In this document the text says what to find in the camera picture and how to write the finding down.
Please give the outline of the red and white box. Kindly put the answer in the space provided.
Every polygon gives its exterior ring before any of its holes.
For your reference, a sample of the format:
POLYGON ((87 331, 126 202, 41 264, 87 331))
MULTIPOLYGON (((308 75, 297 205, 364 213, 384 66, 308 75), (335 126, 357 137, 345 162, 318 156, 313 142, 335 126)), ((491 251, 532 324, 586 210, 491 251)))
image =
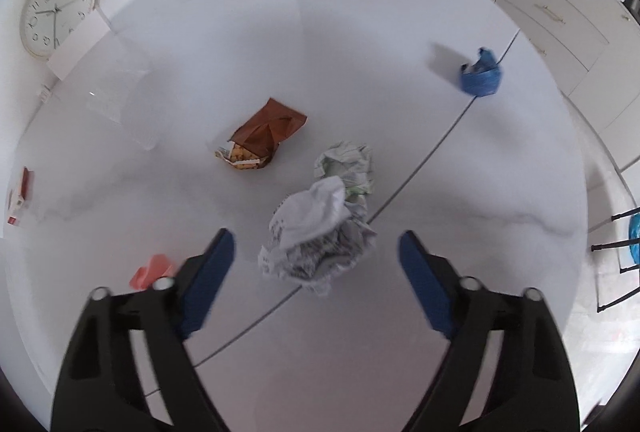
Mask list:
POLYGON ((30 198, 32 198, 33 182, 34 172, 24 166, 20 174, 18 174, 17 183, 9 192, 8 207, 6 208, 6 224, 9 226, 17 226, 20 222, 20 217, 28 207, 30 198))

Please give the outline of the crumpled grey-green paper ball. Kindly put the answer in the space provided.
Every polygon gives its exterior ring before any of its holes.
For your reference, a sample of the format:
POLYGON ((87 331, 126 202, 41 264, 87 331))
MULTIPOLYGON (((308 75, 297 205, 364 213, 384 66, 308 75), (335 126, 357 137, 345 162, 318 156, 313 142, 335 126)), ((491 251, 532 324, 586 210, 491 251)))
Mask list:
POLYGON ((344 140, 329 147, 314 162, 314 177, 332 176, 343 182, 347 202, 364 206, 374 186, 372 149, 344 140))

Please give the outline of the crumpled blue tape wad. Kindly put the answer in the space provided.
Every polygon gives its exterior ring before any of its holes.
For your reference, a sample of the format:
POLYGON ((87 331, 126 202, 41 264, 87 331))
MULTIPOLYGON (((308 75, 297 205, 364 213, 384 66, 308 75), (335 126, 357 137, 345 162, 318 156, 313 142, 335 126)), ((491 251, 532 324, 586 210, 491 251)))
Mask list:
POLYGON ((491 96, 498 91, 502 70, 495 54, 488 48, 480 48, 474 64, 461 66, 459 78, 461 89, 466 94, 474 97, 491 96))

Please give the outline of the brown snack wrapper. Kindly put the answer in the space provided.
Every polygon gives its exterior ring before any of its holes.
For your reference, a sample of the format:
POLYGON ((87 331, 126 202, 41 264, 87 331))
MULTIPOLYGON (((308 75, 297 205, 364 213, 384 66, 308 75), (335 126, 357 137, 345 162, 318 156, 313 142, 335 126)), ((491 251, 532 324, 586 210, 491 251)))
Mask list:
POLYGON ((215 156, 235 170, 258 170, 272 161, 280 145, 307 122, 306 114, 270 98, 230 137, 215 156))

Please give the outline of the white card stand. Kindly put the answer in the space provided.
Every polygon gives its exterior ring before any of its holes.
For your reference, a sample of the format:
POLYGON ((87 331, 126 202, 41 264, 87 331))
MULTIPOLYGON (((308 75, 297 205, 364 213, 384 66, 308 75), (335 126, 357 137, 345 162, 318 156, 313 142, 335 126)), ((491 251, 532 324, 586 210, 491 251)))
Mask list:
POLYGON ((58 80, 65 80, 78 62, 111 32, 102 10, 96 8, 52 53, 47 66, 58 80))

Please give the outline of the round white wall clock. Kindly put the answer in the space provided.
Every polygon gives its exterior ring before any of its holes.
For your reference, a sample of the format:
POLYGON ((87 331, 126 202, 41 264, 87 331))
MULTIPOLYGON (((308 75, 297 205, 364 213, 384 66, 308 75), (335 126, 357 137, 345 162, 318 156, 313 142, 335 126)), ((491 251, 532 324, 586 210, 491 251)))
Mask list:
POLYGON ((98 0, 26 0, 18 24, 24 49, 48 60, 96 4, 98 0))

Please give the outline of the clear plastic bottle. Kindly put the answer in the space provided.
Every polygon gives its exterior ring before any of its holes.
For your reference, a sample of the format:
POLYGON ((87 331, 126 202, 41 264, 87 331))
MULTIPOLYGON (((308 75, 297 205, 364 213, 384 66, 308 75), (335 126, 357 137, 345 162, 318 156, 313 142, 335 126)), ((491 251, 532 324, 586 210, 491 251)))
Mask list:
POLYGON ((170 97, 152 60, 134 42, 108 34, 87 55, 87 107, 114 122, 145 150, 154 148, 170 118, 170 97))

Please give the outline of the crumpled pink paper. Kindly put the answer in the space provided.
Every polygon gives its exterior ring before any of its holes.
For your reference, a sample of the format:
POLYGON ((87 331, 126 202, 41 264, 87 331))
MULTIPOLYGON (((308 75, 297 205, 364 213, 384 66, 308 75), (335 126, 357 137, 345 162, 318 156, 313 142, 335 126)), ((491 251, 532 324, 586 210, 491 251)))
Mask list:
POLYGON ((174 271, 175 265, 171 259, 164 254, 156 254, 136 270, 129 285, 134 290, 145 290, 152 286, 157 279, 174 276, 174 271))

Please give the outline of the crumpled newspaper ball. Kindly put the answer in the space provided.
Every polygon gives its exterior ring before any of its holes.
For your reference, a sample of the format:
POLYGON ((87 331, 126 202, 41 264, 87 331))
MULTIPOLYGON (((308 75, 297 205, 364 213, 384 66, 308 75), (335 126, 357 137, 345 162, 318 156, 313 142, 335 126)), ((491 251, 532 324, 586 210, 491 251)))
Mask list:
POLYGON ((332 282, 352 270, 375 246, 367 209, 347 200, 344 182, 322 178, 283 200, 258 253, 262 274, 325 296, 332 282))

